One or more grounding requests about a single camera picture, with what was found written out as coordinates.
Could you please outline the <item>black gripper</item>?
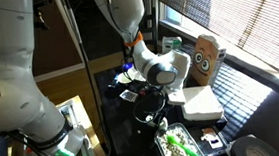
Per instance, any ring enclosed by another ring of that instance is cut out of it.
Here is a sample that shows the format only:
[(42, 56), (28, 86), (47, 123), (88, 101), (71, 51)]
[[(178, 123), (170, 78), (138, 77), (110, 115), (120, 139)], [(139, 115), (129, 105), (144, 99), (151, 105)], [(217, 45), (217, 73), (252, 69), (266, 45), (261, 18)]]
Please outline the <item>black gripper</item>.
[(139, 122), (156, 128), (159, 133), (165, 133), (168, 127), (166, 114), (166, 96), (159, 87), (147, 86), (139, 90), (138, 116)]

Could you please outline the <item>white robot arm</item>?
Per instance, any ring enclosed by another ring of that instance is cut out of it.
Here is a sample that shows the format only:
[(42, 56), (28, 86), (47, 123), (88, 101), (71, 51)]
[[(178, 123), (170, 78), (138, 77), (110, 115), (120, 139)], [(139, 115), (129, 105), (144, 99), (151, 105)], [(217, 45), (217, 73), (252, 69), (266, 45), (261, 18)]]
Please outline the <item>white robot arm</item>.
[[(184, 103), (188, 54), (151, 52), (142, 39), (143, 0), (93, 0), (133, 57), (146, 82), (172, 105)], [(66, 0), (0, 0), (0, 132), (19, 131), (44, 153), (77, 153), (84, 134), (40, 92), (33, 68), (66, 74), (85, 66), (82, 40)]]

